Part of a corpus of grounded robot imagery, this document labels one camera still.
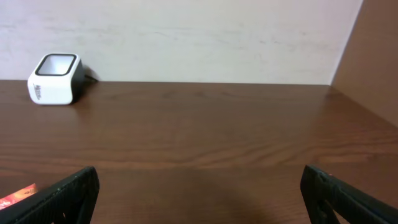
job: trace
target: red packet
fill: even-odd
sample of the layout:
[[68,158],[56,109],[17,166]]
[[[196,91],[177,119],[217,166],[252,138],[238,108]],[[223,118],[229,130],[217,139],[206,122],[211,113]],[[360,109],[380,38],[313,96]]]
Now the red packet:
[[24,189],[18,190],[17,192],[0,199],[0,210],[7,208],[10,205],[14,205],[15,203],[24,200],[36,192],[36,184],[32,184]]

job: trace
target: white device casing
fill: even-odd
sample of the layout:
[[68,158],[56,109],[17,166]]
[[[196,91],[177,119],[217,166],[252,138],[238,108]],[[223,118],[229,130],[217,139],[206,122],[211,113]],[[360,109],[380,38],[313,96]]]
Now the white device casing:
[[[73,57],[72,62],[68,67],[68,70],[65,74],[61,73],[53,73],[54,66],[57,66],[57,63],[61,65],[62,69],[65,70],[65,60],[60,62],[54,62],[55,65],[49,65],[48,62],[46,63],[46,59],[50,60],[51,56],[62,58],[65,57]],[[42,67],[43,70],[46,70],[45,74],[40,74]],[[80,86],[74,85],[77,82],[82,82],[84,79],[83,68],[81,65],[81,59],[77,54],[48,54],[45,55],[38,66],[36,66],[35,70],[30,75],[27,86],[29,90],[30,98],[34,103],[40,105],[67,105],[73,101],[74,97],[74,89],[73,88],[80,88]]]

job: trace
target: brown side panel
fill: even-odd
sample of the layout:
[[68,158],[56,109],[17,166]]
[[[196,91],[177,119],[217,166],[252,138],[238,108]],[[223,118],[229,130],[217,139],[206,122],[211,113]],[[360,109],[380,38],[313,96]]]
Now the brown side panel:
[[332,86],[398,126],[397,0],[364,0]]

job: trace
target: white wall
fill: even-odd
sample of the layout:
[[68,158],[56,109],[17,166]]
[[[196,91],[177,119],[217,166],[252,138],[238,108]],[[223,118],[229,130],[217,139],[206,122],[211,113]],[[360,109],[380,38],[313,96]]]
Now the white wall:
[[329,84],[362,0],[1,0],[0,79],[73,52],[106,81]]

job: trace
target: wall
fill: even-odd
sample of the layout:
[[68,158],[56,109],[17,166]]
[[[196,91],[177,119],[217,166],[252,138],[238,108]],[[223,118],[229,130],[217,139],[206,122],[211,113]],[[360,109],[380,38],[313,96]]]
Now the wall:
[[398,1],[365,0],[333,86],[398,126]]
[[101,80],[329,84],[361,0],[2,0],[0,78],[50,52]]

